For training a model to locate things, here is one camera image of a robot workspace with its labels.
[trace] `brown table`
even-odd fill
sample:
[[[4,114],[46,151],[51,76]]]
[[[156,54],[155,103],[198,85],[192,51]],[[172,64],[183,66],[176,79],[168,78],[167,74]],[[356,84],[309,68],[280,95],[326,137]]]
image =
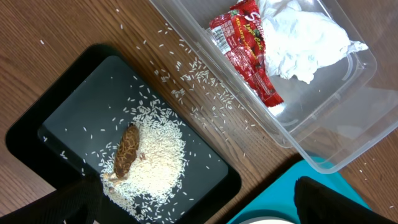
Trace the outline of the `brown table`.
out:
[[[398,72],[398,1],[350,0],[340,1],[340,4],[377,58],[377,73],[395,77]],[[166,35],[157,32],[166,29],[165,20],[149,1],[3,0],[0,9],[0,215],[53,191],[48,183],[7,151],[4,143],[7,129],[85,48],[98,42],[119,49],[139,73],[145,74],[149,85],[240,173],[243,181],[240,193],[208,223],[223,223],[231,218],[300,160],[293,149],[280,148],[258,126],[245,130],[245,119],[250,124],[255,121],[244,110],[226,112],[225,136],[217,132],[214,126],[220,126],[223,121],[210,121],[214,102],[203,97],[208,91],[213,94],[220,91],[217,88],[187,91],[183,105],[178,103],[170,92],[190,87],[179,79],[175,61],[184,64],[195,56],[178,46],[180,37],[174,31]],[[161,68],[175,77],[176,84],[162,83],[153,75],[155,69]],[[202,105],[203,111],[199,113],[208,123],[204,128],[201,121],[190,117],[191,107]],[[395,222],[398,222],[397,145],[398,131],[394,131],[341,171],[375,212]]]

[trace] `red sachet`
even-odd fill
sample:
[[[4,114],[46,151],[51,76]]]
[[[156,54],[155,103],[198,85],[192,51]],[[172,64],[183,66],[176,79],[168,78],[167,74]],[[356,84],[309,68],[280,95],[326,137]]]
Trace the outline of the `red sachet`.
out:
[[[283,103],[266,74],[266,44],[256,2],[245,0],[230,9],[210,22],[217,47],[266,106]]]

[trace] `blue plastic object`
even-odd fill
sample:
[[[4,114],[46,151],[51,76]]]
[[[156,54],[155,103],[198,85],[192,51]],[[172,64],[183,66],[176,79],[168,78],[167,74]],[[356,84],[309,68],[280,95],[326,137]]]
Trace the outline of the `blue plastic object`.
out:
[[[311,177],[354,202],[370,209],[339,173],[320,174],[312,169],[306,161],[300,161],[258,195],[228,223],[238,224],[256,217],[278,217],[292,223],[300,223],[297,209],[294,205],[294,185],[303,176]]]

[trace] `clear plastic container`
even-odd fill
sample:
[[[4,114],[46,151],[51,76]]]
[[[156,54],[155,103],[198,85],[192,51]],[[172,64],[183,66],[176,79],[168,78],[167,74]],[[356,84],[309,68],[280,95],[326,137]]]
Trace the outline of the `clear plastic container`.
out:
[[[151,0],[215,76],[282,147],[294,147],[317,171],[338,171],[398,126],[398,92],[379,82],[370,50],[319,69],[311,84],[271,77],[285,103],[271,111],[245,84],[211,41],[209,22],[236,0]],[[322,12],[363,39],[335,0],[298,0],[304,11]]]

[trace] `black object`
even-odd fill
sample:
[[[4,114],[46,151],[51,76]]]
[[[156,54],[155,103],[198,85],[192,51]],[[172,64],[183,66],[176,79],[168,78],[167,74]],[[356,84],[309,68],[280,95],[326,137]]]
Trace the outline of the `black object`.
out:
[[[2,224],[93,224],[101,206],[102,184],[88,177],[56,190],[0,218]]]
[[[131,79],[136,80],[135,84],[131,84],[132,86],[130,86],[130,83],[127,84]],[[103,91],[96,89],[96,86],[112,82],[114,82],[114,86],[119,86],[119,88],[113,89],[114,91],[109,91],[107,88],[104,88]],[[95,113],[92,113],[91,117],[86,115],[92,108],[98,107],[100,103],[105,103],[106,105],[102,115],[107,116],[106,120],[109,123],[114,116],[109,112],[113,109],[123,115],[129,115],[123,113],[123,108],[120,108],[119,98],[123,97],[121,101],[127,101],[127,95],[122,94],[127,90],[125,86],[121,86],[122,84],[128,85],[128,88],[133,90],[137,90],[139,86],[144,85],[142,93],[149,88],[137,73],[127,65],[118,51],[103,44],[89,47],[42,97],[25,112],[20,120],[10,128],[6,135],[7,148],[14,156],[56,189],[62,189],[70,183],[81,180],[82,167],[85,174],[98,176],[100,171],[98,169],[98,161],[91,160],[92,157],[89,159],[85,157],[87,164],[84,164],[82,161],[84,154],[91,154],[89,153],[91,151],[87,151],[90,147],[104,148],[106,143],[104,144],[102,141],[108,142],[109,139],[106,138],[109,136],[112,138],[111,141],[116,144],[120,140],[123,127],[119,127],[120,133],[115,131],[111,134],[107,130],[105,135],[105,133],[100,133],[99,128],[99,126],[103,128],[102,124],[99,123],[104,119],[98,118],[96,121],[99,122],[93,122],[89,119],[100,117],[100,115]],[[154,90],[149,89],[151,94],[148,97],[154,95],[161,102],[164,102]],[[101,95],[99,96],[100,98],[108,99],[108,101],[88,101],[90,94],[92,95],[93,92]],[[112,100],[107,98],[110,94],[120,95]],[[114,103],[114,108],[110,108],[108,111],[107,104],[109,102]],[[167,103],[162,105],[164,108],[168,108]],[[78,114],[78,116],[70,116],[73,113]],[[87,122],[87,133],[83,130],[85,124],[82,122],[84,121]],[[241,179],[239,174],[222,160],[188,124],[185,127],[181,126],[180,129],[183,132],[183,140],[187,142],[185,146],[186,156],[188,156],[189,151],[196,149],[203,151],[202,154],[197,153],[196,157],[193,157],[192,153],[190,165],[186,167],[183,189],[180,193],[182,191],[186,191],[188,194],[191,192],[190,196],[201,193],[202,196],[194,198],[194,201],[189,201],[191,204],[186,203],[185,205],[179,201],[182,200],[181,195],[176,195],[173,198],[177,200],[176,202],[180,206],[186,206],[184,215],[179,217],[176,223],[203,223],[237,194],[241,187]],[[90,139],[89,132],[92,130],[99,132],[94,135],[95,141]],[[69,138],[70,136],[65,135],[65,132],[69,135],[74,135],[74,137]],[[100,143],[97,146],[87,145],[93,142]],[[59,156],[62,151],[65,151],[64,153],[68,157],[67,160]],[[203,163],[205,159],[209,160],[209,154],[211,154],[212,160],[207,161],[206,164],[210,168],[213,166],[213,169],[210,170]],[[209,184],[212,184],[211,190],[204,191],[203,186],[207,185],[208,187]],[[103,196],[102,205],[96,220],[101,224],[137,223],[132,216],[105,196]]]
[[[309,177],[299,178],[294,192],[301,224],[396,224]]]

